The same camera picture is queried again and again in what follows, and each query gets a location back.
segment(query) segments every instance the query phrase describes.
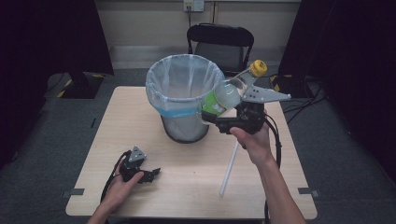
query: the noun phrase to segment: black chair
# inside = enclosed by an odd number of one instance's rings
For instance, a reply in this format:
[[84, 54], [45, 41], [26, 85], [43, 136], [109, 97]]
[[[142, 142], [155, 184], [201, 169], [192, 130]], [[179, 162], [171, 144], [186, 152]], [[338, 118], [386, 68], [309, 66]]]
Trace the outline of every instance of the black chair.
[[[225, 76], [233, 77], [248, 66], [253, 47], [253, 34], [243, 27], [199, 23], [187, 32], [189, 54], [196, 54], [215, 63]], [[192, 42], [196, 42], [195, 51]]]

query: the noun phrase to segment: trash can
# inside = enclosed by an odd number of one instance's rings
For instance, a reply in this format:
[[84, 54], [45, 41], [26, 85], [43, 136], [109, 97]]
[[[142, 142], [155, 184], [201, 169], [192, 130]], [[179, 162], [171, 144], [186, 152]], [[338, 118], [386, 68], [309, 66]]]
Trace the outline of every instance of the trash can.
[[150, 67], [146, 94], [160, 113], [167, 135], [179, 143], [205, 137], [209, 126], [198, 119], [198, 103], [224, 75], [215, 63], [192, 54], [172, 55]]

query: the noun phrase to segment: white cable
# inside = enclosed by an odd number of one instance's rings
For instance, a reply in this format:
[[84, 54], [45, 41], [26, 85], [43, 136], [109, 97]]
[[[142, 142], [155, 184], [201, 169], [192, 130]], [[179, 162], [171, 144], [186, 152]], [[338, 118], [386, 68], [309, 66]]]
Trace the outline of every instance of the white cable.
[[233, 168], [233, 161], [235, 160], [236, 151], [239, 148], [238, 141], [235, 142], [235, 147], [233, 148], [233, 155], [231, 156], [230, 162], [228, 163], [227, 172], [225, 173], [223, 183], [221, 184], [220, 188], [220, 197], [224, 196], [225, 187], [227, 186], [228, 178], [230, 177], [231, 169]]

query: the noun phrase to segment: forearm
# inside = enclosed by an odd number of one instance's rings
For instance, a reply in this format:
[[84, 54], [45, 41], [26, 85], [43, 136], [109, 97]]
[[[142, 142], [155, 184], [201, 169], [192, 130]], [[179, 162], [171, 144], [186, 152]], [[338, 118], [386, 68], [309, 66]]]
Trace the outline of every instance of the forearm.
[[291, 198], [275, 159], [271, 157], [266, 163], [257, 167], [265, 190], [271, 223], [305, 223], [300, 209]]
[[103, 224], [106, 222], [107, 218], [114, 211], [114, 206], [109, 205], [107, 203], [101, 203], [96, 208], [95, 212], [91, 216], [90, 220], [88, 220], [87, 224]]

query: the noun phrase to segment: yellow bottle cap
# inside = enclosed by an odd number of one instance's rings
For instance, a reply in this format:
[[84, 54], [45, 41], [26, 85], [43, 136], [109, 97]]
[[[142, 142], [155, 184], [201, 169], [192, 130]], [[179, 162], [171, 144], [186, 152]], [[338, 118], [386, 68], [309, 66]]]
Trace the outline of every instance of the yellow bottle cap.
[[267, 64], [262, 60], [256, 60], [250, 65], [250, 71], [255, 77], [262, 77], [267, 72]]

